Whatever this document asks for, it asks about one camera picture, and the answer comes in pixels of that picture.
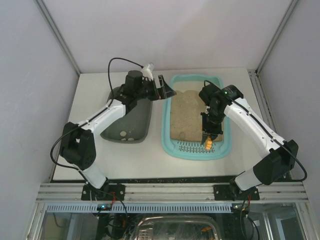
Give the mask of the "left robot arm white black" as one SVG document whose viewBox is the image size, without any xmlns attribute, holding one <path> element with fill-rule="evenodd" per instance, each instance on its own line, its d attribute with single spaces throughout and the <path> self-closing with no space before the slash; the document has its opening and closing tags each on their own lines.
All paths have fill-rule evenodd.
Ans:
<svg viewBox="0 0 320 240">
<path fill-rule="evenodd" d="M 112 98 L 103 108 L 84 121 L 68 122 L 64 126 L 59 155 L 93 188 L 101 189 L 108 181 L 95 163 L 96 139 L 101 133 L 130 113 L 139 100 L 165 100 L 177 94 L 162 75 L 158 76 L 158 80 L 159 86 L 156 85 L 150 70 L 130 70 L 124 84 L 112 93 Z"/>
</svg>

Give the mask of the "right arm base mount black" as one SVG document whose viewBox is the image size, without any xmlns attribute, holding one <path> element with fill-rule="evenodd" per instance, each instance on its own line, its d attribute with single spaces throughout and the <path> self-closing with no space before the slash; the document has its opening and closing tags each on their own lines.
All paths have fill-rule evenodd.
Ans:
<svg viewBox="0 0 320 240">
<path fill-rule="evenodd" d="M 235 183 L 215 184 L 213 186 L 214 199 L 216 201 L 240 201 L 246 197 L 251 197 L 251 200 L 260 200 L 260 195 L 257 187 L 251 187 L 247 190 L 241 190 Z"/>
</svg>

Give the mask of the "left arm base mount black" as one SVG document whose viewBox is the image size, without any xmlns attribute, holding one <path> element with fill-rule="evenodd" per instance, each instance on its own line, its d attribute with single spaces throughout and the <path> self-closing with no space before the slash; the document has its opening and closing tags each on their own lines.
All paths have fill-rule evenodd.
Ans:
<svg viewBox="0 0 320 240">
<path fill-rule="evenodd" d="M 123 201 L 125 198 L 126 186 L 124 184 L 106 183 L 101 188 L 95 188 L 91 184 L 86 183 L 81 192 L 81 200 L 97 200 L 97 201 Z"/>
</svg>

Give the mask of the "orange litter scoop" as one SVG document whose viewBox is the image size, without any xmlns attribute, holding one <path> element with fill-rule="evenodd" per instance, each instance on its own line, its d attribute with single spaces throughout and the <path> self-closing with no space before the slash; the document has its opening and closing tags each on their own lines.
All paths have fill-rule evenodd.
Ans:
<svg viewBox="0 0 320 240">
<path fill-rule="evenodd" d="M 212 145 L 213 145 L 213 141 L 211 140 L 210 137 L 208 137 L 206 140 L 205 140 L 205 143 L 204 143 L 204 147 L 206 150 L 210 150 L 212 148 Z"/>
</svg>

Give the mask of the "grey plastic bin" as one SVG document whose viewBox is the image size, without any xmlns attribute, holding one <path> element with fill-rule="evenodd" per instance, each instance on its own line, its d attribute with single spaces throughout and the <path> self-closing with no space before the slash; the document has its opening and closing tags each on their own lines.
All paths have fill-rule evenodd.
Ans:
<svg viewBox="0 0 320 240">
<path fill-rule="evenodd" d="M 149 99 L 140 99 L 136 107 L 128 114 L 113 122 L 100 136 L 114 143 L 138 144 L 145 140 L 149 132 L 153 103 Z"/>
</svg>

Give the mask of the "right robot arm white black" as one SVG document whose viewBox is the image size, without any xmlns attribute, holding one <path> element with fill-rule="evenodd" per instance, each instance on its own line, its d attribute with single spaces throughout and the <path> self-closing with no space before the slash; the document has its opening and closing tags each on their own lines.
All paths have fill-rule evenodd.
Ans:
<svg viewBox="0 0 320 240">
<path fill-rule="evenodd" d="M 199 97 L 206 106 L 206 111 L 200 114 L 201 144 L 206 149 L 210 149 L 213 141 L 223 134 L 223 120 L 229 118 L 250 138 L 261 157 L 257 164 L 230 181 L 230 190 L 234 195 L 260 185 L 268 186 L 298 163 L 298 144 L 294 140 L 286 141 L 263 122 L 236 86 L 219 88 L 206 80 Z"/>
</svg>

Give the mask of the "teal litter box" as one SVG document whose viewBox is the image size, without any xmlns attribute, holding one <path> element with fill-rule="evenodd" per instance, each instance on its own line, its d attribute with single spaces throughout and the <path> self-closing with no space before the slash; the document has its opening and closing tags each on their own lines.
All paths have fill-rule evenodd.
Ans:
<svg viewBox="0 0 320 240">
<path fill-rule="evenodd" d="M 213 140 L 210 149 L 201 144 L 202 116 L 206 110 L 199 92 L 208 80 L 219 88 L 224 87 L 218 76 L 183 74 L 172 77 L 170 86 L 176 95 L 163 104 L 161 142 L 165 152 L 187 160 L 216 160 L 226 157 L 232 149 L 230 121 L 222 122 L 223 134 Z"/>
</svg>

